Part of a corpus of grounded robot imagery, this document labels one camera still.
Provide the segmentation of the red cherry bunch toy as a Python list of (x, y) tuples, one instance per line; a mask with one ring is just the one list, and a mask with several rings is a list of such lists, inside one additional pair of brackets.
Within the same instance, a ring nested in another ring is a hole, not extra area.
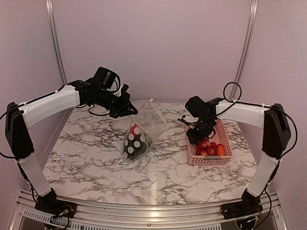
[(199, 156), (216, 156), (217, 153), (215, 151), (217, 144), (214, 141), (210, 141), (208, 138), (204, 138), (201, 140), (196, 146), (196, 155)]

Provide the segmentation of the red tomato toy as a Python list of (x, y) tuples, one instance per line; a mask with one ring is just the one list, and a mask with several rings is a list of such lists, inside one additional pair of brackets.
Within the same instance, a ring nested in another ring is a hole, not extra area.
[(130, 134), (132, 134), (134, 137), (138, 137), (140, 135), (140, 130), (137, 125), (133, 125), (130, 128)]

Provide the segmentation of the clear zip top bag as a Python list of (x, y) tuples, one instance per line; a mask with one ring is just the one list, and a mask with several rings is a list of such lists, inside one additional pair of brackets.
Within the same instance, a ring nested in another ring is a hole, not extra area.
[(153, 144), (154, 144), (166, 130), (165, 118), (163, 117), (160, 110), (158, 110), (158, 108), (153, 104), (153, 99), (136, 101), (133, 103), (133, 105), (138, 110), (138, 113), (131, 117), (130, 126), (126, 132), (124, 140), (127, 137), (127, 135), (130, 134), (130, 128), (133, 125), (137, 125), (140, 130), (140, 135), (142, 135), (144, 139), (145, 135), (150, 135), (153, 138)]

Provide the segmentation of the pink plastic basket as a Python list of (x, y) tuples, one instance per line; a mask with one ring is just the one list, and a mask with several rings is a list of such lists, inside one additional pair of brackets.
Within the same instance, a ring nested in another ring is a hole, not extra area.
[(189, 165), (225, 165), (232, 158), (232, 151), (230, 148), (229, 139), (226, 134), (225, 126), (221, 120), (217, 121), (217, 125), (215, 125), (214, 130), (216, 132), (215, 136), (212, 138), (212, 141), (216, 144), (222, 144), (225, 148), (224, 156), (201, 156), (197, 155), (196, 146), (192, 145), (186, 136), (186, 144), (187, 144), (187, 156), (188, 156), (188, 164)]

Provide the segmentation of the purple eggplant toy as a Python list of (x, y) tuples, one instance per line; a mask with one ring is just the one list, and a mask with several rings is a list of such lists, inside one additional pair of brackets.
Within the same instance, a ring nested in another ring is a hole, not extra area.
[(135, 159), (139, 155), (145, 153), (145, 147), (145, 140), (142, 135), (134, 136), (132, 133), (130, 133), (124, 140), (123, 158)]

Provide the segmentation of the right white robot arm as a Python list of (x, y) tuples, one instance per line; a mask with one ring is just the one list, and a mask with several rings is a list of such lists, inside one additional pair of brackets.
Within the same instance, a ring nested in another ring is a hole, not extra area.
[(256, 199), (264, 192), (266, 185), (277, 170), (283, 152), (291, 138), (288, 118), (281, 104), (256, 105), (240, 101), (214, 98), (204, 102), (200, 97), (189, 98), (185, 108), (196, 122), (188, 122), (191, 128), (186, 132), (191, 144), (197, 145), (213, 132), (216, 120), (225, 119), (259, 127), (263, 130), (262, 157), (252, 181), (238, 203), (238, 211), (247, 215), (256, 207)]

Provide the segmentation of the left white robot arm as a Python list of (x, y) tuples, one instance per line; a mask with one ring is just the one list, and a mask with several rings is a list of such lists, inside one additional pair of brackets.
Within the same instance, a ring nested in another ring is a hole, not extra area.
[(38, 204), (50, 213), (60, 210), (60, 202), (50, 187), (34, 156), (34, 146), (28, 130), (40, 121), (61, 111), (83, 105), (98, 105), (105, 108), (112, 118), (137, 114), (130, 102), (128, 85), (121, 85), (115, 92), (108, 91), (93, 78), (76, 80), (59, 90), (45, 94), (31, 101), (7, 106), (5, 137), (12, 150), (12, 158), (38, 194)]

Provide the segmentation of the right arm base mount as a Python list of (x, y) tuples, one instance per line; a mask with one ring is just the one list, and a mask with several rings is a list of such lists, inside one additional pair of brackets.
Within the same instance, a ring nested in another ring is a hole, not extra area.
[(239, 218), (255, 213), (260, 213), (262, 211), (263, 207), (261, 202), (257, 202), (255, 205), (251, 206), (247, 202), (237, 201), (223, 204), (220, 207), (220, 213), (223, 215), (224, 219)]

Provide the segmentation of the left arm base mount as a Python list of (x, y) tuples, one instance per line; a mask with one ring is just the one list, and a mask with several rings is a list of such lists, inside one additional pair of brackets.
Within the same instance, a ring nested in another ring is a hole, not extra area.
[(55, 200), (53, 203), (48, 205), (43, 205), (40, 203), (36, 203), (35, 209), (39, 211), (43, 211), (49, 214), (52, 214), (56, 217), (68, 217), (73, 218), (75, 215), (77, 205), (74, 202)]

